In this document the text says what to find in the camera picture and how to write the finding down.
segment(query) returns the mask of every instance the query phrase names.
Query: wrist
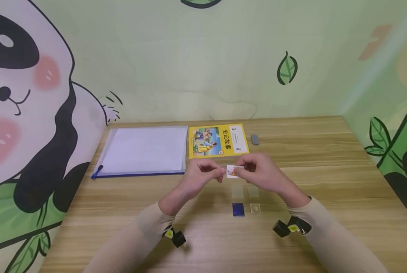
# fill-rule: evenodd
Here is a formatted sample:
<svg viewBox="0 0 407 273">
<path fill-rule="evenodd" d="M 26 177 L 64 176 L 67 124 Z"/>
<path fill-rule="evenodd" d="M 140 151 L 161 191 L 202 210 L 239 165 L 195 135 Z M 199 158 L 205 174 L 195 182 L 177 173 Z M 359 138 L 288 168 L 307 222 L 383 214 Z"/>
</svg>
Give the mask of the wrist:
<svg viewBox="0 0 407 273">
<path fill-rule="evenodd" d="M 297 208 L 306 206 L 311 199 L 293 181 L 287 179 L 276 192 L 286 203 L 287 207 Z"/>
<path fill-rule="evenodd" d="M 188 201 L 186 193 L 175 187 L 158 202 L 158 206 L 164 214 L 175 216 Z"/>
</svg>

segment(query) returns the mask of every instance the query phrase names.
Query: yellow label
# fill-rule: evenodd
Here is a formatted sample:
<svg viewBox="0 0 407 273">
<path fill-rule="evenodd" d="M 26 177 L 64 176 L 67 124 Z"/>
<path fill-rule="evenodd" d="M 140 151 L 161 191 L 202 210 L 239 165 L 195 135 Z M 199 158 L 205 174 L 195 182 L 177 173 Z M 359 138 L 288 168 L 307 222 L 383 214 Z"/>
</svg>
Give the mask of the yellow label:
<svg viewBox="0 0 407 273">
<path fill-rule="evenodd" d="M 174 232 L 171 229 L 169 229 L 164 236 L 166 236 L 167 238 L 173 239 Z"/>
<path fill-rule="evenodd" d="M 238 156 L 249 153 L 243 124 L 189 128 L 189 157 Z"/>
<path fill-rule="evenodd" d="M 297 227 L 297 225 L 295 225 L 295 224 L 292 224 L 292 225 L 289 225 L 288 226 L 288 229 L 291 231 L 291 232 L 300 232 L 300 229 Z"/>
</svg>

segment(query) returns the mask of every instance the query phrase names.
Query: small card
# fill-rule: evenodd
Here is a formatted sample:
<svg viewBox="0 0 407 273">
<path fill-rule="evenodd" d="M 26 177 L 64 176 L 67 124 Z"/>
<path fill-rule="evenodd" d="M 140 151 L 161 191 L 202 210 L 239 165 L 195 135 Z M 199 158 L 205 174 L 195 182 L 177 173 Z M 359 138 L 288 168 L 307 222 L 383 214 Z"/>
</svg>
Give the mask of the small card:
<svg viewBox="0 0 407 273">
<path fill-rule="evenodd" d="M 231 185 L 231 196 L 232 198 L 243 198 L 243 185 L 233 184 Z"/>
<path fill-rule="evenodd" d="M 249 192 L 249 197 L 250 198 L 259 197 L 258 188 L 256 186 L 248 186 L 247 191 Z"/>
<path fill-rule="evenodd" d="M 250 213 L 261 213 L 261 207 L 259 204 L 250 204 Z"/>
<path fill-rule="evenodd" d="M 226 178 L 238 178 L 238 175 L 233 171 L 235 168 L 244 169 L 243 166 L 227 165 L 226 166 Z"/>
<path fill-rule="evenodd" d="M 234 217 L 244 217 L 243 203 L 232 203 L 232 213 Z"/>
</svg>

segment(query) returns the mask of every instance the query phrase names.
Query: sleeve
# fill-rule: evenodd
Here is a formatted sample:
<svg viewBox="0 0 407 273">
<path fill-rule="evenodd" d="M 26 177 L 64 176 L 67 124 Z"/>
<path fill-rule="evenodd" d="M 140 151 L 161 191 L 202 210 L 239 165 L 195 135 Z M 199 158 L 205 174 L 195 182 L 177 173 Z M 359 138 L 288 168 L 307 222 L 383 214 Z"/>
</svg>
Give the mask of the sleeve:
<svg viewBox="0 0 407 273">
<path fill-rule="evenodd" d="M 132 272 L 155 248 L 174 216 L 161 212 L 158 203 L 143 210 L 134 221 L 115 233 L 94 255 L 85 273 Z"/>
<path fill-rule="evenodd" d="M 387 272 L 375 254 L 336 221 L 315 198 L 304 207 L 289 207 L 288 210 L 292 216 L 301 218 L 312 226 L 305 238 L 328 272 Z"/>
</svg>

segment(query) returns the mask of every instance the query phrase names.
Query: black clamp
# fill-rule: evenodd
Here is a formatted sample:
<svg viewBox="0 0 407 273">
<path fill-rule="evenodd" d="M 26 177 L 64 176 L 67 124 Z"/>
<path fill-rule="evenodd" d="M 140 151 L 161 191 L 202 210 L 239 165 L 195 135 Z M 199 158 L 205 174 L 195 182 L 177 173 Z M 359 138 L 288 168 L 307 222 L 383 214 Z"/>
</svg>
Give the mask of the black clamp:
<svg viewBox="0 0 407 273">
<path fill-rule="evenodd" d="M 276 232 L 281 238 L 290 235 L 292 232 L 301 232 L 306 235 L 312 229 L 311 225 L 304 220 L 292 216 L 288 224 L 278 220 L 273 226 L 273 231 Z"/>
<path fill-rule="evenodd" d="M 175 247 L 177 248 L 186 242 L 184 234 L 181 231 L 175 233 L 175 230 L 172 227 L 172 225 L 168 225 L 164 229 L 163 236 L 166 236 L 167 238 L 171 239 Z"/>
</svg>

